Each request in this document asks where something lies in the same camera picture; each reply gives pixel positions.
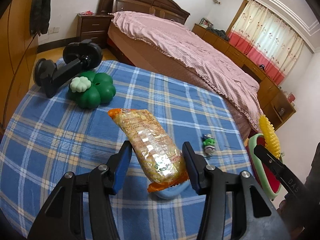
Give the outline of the yellow foam fruit net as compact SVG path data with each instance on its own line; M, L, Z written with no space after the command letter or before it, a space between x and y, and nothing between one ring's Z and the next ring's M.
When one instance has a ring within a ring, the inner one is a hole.
M274 126L270 123L266 115L260 116L259 126L265 139L265 148L277 159L280 159L280 142L275 133Z

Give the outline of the orange noodle snack packet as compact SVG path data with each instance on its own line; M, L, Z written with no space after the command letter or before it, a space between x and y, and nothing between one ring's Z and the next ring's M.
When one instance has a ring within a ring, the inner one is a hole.
M157 192L189 179L182 152L147 109L115 108L108 116L126 134L138 162L151 181L148 192Z

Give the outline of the red bin with green rim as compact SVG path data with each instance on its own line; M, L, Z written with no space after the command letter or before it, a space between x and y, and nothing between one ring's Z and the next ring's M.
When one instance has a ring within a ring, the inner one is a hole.
M270 169L263 164L258 157L255 156L254 148L257 145L265 146L265 139L261 133L255 134L249 138L246 150L249 154L253 173L257 182L262 187L268 198L274 201L280 192L281 184L270 171Z

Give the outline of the small blue cup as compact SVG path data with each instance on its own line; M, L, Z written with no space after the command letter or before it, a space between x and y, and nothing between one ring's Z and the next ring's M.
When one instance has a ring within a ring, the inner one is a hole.
M164 200L172 200L179 196L183 191L185 191L190 186L190 181L187 180L179 185L163 189L161 191L156 191L155 194L157 197Z

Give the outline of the blue plaid table cloth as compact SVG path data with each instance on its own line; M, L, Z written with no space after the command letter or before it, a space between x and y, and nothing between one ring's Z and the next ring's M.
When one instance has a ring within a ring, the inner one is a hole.
M108 105L86 111L63 87L49 99L33 87L13 114L1 142L1 210L26 236L43 203L68 171L83 174L117 153L125 134L108 116L113 108L147 109L176 146L190 142L202 153L202 136L217 148L209 164L238 174L251 165L238 128L220 96L182 81L117 61L104 61L116 95ZM121 239L195 239L204 196L188 187L173 200L147 191L149 181L133 157L121 191L111 198Z

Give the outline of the small green toy figure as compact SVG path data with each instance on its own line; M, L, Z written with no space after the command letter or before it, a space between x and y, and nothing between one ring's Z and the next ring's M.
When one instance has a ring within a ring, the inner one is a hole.
M205 154L213 155L215 152L215 139L211 134L204 134L202 136L202 145Z

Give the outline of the long wooden low cabinet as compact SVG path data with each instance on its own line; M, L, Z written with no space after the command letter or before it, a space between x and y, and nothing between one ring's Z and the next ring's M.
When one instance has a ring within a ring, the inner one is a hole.
M274 129L279 129L296 112L283 91L267 76L264 70L253 63L247 56L223 38L195 24L192 32L230 58L244 72L249 74L257 83L257 92L260 108L269 119Z

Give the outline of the red cup on cabinet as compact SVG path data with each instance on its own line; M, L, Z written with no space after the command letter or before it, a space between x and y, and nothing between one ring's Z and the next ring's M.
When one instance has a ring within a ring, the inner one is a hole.
M287 99L288 99L288 101L289 101L290 103L292 103L292 102L294 102L294 100L295 100L295 96L294 96L292 93L290 93L289 96L287 97Z

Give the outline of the green clover-shaped plastic toy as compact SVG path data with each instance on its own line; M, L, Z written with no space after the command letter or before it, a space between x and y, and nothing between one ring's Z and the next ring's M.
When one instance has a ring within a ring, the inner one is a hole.
M116 95L113 79L106 73L82 72L68 87L68 97L83 109L95 109L108 104Z

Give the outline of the pink bed cover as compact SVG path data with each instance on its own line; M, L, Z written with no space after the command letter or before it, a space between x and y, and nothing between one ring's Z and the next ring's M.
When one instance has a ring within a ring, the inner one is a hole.
M188 27L153 15L119 11L108 32L136 66L216 92L225 99L238 129L260 131L259 84Z

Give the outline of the black handheld device stand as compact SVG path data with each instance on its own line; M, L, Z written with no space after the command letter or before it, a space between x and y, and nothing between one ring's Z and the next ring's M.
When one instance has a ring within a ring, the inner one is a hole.
M99 66L103 58L102 49L91 39L72 42L63 50L64 66L59 67L52 60L39 59L34 67L34 82L41 87L48 98L81 72Z

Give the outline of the cream and red curtain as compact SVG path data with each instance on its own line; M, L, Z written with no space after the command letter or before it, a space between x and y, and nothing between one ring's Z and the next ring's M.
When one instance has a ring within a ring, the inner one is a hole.
M284 20L250 0L228 34L229 43L279 85L298 60L304 41Z

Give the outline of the orange wooden wardrobe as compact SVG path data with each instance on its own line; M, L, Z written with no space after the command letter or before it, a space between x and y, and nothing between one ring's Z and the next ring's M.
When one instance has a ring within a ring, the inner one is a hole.
M30 34L32 0L12 0L1 17L1 135L29 90L38 37Z

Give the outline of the dark clothes pile on cabinet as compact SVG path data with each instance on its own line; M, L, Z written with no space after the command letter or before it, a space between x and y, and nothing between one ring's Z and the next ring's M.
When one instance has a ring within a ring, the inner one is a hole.
M213 34L215 34L216 36L224 39L227 42L230 40L230 38L227 36L227 34L226 34L226 32L224 30L218 30L218 29L215 29L213 27L208 27L206 30L211 32L211 33L213 33Z

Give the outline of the dark wooden nightstand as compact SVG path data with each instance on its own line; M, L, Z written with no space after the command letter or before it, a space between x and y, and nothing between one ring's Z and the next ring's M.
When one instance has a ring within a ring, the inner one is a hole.
M91 39L93 43L96 43L101 49L104 49L107 45L108 29L113 15L77 14L77 18L76 37L78 42Z

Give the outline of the black jacket hanging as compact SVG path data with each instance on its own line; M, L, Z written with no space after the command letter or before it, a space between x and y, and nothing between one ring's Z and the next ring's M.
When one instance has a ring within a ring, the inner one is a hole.
M51 16L51 0L32 0L29 30L32 36L48 33Z

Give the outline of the dark wooden bed headboard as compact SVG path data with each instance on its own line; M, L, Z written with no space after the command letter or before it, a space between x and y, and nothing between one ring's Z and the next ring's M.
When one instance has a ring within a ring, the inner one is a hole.
M107 15L117 11L142 12L185 24L190 13L173 0L99 0L97 14Z

